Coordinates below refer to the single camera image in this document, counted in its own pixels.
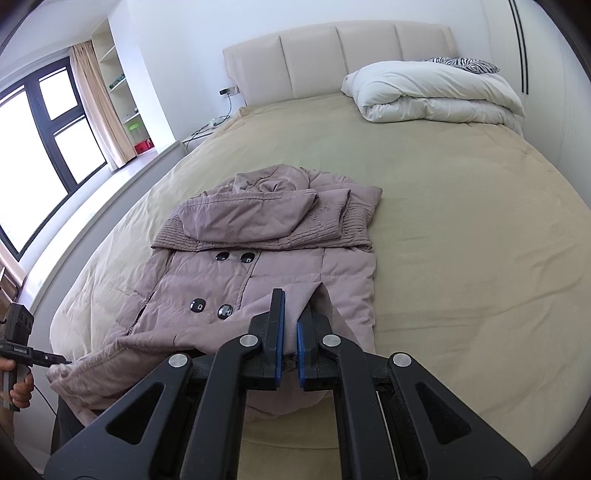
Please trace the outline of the person's left hand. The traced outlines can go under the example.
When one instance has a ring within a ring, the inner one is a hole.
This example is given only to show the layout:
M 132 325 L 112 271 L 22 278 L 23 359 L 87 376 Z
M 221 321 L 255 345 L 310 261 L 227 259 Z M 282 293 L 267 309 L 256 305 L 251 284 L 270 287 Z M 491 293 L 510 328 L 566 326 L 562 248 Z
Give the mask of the person's left hand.
M 11 372 L 20 367 L 10 359 L 0 358 L 0 370 L 3 374 Z M 32 392 L 34 390 L 34 379 L 31 370 L 24 367 L 26 375 L 20 382 L 16 382 L 10 389 L 3 389 L 1 397 L 11 405 L 19 409 L 26 409 L 30 406 Z

